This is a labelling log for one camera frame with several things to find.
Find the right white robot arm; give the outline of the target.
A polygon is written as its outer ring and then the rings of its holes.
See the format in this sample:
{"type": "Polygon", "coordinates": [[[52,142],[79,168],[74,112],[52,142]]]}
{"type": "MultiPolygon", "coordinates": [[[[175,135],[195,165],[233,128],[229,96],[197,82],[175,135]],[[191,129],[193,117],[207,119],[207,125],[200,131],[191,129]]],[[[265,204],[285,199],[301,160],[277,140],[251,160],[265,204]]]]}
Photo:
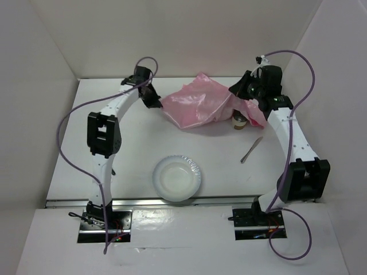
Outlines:
{"type": "Polygon", "coordinates": [[[282,94],[282,69],[275,65],[259,65],[246,71],[230,92],[241,99],[256,100],[266,122],[275,131],[286,156],[284,171],[276,187],[256,198],[250,217],[257,225],[294,202],[315,201],[322,197],[330,173],[330,163],[311,148],[295,116],[290,98],[282,94]]]}

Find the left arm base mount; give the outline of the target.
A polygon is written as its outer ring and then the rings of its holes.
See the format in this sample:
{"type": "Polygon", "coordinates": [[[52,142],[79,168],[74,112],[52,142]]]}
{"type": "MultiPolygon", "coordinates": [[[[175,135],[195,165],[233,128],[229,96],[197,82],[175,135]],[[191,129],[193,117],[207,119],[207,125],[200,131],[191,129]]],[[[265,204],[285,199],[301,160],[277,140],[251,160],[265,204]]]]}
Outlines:
{"type": "MultiPolygon", "coordinates": [[[[105,224],[87,215],[84,210],[82,214],[68,213],[69,217],[80,221],[77,243],[105,243],[105,224]]],[[[112,221],[108,223],[108,241],[125,243],[131,241],[132,210],[114,211],[112,221]]]]}

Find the pink satin cloth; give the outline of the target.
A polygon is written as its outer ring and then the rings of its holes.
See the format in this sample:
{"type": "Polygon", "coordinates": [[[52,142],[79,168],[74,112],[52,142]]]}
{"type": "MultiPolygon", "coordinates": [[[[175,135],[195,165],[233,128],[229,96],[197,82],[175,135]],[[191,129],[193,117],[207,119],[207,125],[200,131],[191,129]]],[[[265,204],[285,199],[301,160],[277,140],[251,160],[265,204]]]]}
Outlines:
{"type": "Polygon", "coordinates": [[[228,120],[239,111],[252,126],[267,122],[258,106],[236,97],[228,87],[200,73],[187,85],[161,100],[164,114],[179,128],[189,129],[228,120]]]}

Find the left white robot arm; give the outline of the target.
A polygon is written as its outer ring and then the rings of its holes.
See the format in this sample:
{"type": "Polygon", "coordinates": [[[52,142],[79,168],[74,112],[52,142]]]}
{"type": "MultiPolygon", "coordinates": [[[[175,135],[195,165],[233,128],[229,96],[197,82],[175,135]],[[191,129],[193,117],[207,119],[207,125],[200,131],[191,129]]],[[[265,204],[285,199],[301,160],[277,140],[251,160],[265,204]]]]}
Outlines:
{"type": "Polygon", "coordinates": [[[87,118],[87,146],[93,156],[93,181],[102,187],[89,198],[87,215],[99,228],[108,228],[113,222],[111,177],[114,158],[122,146],[119,123],[128,109],[139,99],[147,108],[162,108],[151,78],[153,73],[144,66],[137,66],[134,74],[120,85],[118,97],[99,112],[87,118]]]}

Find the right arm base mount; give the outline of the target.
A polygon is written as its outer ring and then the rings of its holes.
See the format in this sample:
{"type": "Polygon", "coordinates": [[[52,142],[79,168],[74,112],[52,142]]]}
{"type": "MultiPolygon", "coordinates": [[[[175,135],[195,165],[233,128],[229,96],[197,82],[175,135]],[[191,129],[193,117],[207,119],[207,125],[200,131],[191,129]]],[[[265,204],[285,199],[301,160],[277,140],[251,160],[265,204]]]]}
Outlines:
{"type": "Polygon", "coordinates": [[[232,209],[235,240],[256,240],[287,238],[284,219],[281,211],[270,214],[255,214],[251,209],[232,209]]]}

